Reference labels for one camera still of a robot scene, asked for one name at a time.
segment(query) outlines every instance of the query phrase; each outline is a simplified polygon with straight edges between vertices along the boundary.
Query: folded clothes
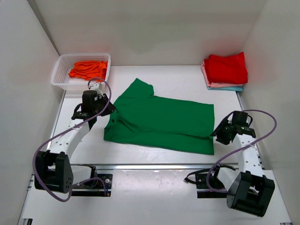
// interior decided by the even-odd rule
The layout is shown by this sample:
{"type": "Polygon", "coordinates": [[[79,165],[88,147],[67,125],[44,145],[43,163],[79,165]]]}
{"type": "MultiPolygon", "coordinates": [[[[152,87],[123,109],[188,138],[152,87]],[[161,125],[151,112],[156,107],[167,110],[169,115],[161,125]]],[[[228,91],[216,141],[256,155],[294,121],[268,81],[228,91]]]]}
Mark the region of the folded clothes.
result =
{"type": "Polygon", "coordinates": [[[210,55],[204,60],[207,79],[210,83],[244,84],[248,82],[245,56],[238,55],[221,57],[210,55]]]}
{"type": "Polygon", "coordinates": [[[74,68],[69,72],[70,77],[78,77],[89,81],[93,77],[101,77],[105,80],[107,62],[81,61],[74,63],[74,68]]]}
{"type": "Polygon", "coordinates": [[[223,87],[223,88],[210,88],[207,87],[208,90],[232,90],[232,91],[243,91],[243,87],[234,86],[234,87],[223,87]]]}
{"type": "Polygon", "coordinates": [[[225,88],[225,87],[242,86],[242,84],[234,84],[234,83],[214,83],[214,82],[211,83],[207,79],[207,75],[206,75],[206,71],[205,71],[205,63],[204,62],[202,62],[201,68],[202,68],[202,72],[203,72],[207,87],[225,88]]]}

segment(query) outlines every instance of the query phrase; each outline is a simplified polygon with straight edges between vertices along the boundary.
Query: orange clothing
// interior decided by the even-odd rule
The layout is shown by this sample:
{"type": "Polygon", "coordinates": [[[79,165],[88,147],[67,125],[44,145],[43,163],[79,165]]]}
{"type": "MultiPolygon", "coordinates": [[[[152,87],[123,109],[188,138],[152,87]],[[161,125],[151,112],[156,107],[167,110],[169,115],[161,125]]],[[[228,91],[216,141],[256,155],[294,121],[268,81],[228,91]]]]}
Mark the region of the orange clothing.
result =
{"type": "Polygon", "coordinates": [[[69,72],[70,77],[82,78],[89,81],[93,77],[101,77],[105,80],[107,62],[81,61],[74,63],[74,68],[69,72]]]}

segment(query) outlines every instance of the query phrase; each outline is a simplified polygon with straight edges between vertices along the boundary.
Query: black cable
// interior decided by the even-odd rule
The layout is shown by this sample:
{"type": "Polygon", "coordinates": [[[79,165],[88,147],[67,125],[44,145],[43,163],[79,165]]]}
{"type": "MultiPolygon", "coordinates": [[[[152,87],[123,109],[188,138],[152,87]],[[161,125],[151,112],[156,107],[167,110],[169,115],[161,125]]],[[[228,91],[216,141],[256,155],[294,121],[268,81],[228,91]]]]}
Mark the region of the black cable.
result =
{"type": "Polygon", "coordinates": [[[198,173],[207,173],[210,169],[203,169],[203,170],[198,170],[198,171],[195,171],[195,172],[191,172],[187,175],[187,177],[184,179],[184,181],[186,183],[191,183],[191,184],[200,184],[200,182],[197,182],[197,181],[193,181],[193,180],[190,180],[188,177],[190,175],[193,175],[193,174],[198,174],[198,173]]]}
{"type": "Polygon", "coordinates": [[[250,122],[249,122],[249,125],[248,125],[248,126],[250,126],[251,123],[252,123],[252,121],[253,121],[253,118],[252,118],[252,116],[250,116],[250,115],[248,115],[248,117],[250,117],[250,122]]]}

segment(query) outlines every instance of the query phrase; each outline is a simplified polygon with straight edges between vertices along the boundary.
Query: stack of folded clothes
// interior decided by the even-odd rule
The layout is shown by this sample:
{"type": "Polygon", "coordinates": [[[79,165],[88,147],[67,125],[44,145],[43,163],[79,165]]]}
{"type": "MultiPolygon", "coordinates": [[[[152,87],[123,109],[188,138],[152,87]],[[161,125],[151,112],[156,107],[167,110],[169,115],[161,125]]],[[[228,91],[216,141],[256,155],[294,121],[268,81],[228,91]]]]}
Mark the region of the stack of folded clothes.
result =
{"type": "Polygon", "coordinates": [[[248,82],[243,52],[227,57],[210,55],[201,66],[209,90],[243,91],[242,85],[248,82]]]}

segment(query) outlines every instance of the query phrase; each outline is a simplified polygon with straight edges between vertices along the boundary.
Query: pink folded cloth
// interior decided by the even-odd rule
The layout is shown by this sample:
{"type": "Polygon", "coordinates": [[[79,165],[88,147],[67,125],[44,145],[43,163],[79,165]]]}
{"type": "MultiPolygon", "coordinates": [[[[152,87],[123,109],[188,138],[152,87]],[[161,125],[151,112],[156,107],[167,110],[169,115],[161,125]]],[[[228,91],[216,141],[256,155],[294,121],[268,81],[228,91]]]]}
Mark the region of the pink folded cloth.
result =
{"type": "Polygon", "coordinates": [[[226,88],[226,87],[234,87],[234,86],[243,86],[243,84],[234,84],[234,83],[214,83],[214,82],[210,83],[207,79],[204,62],[201,63],[201,68],[202,68],[202,72],[204,74],[206,85],[208,87],[211,87],[211,88],[226,88]]]}

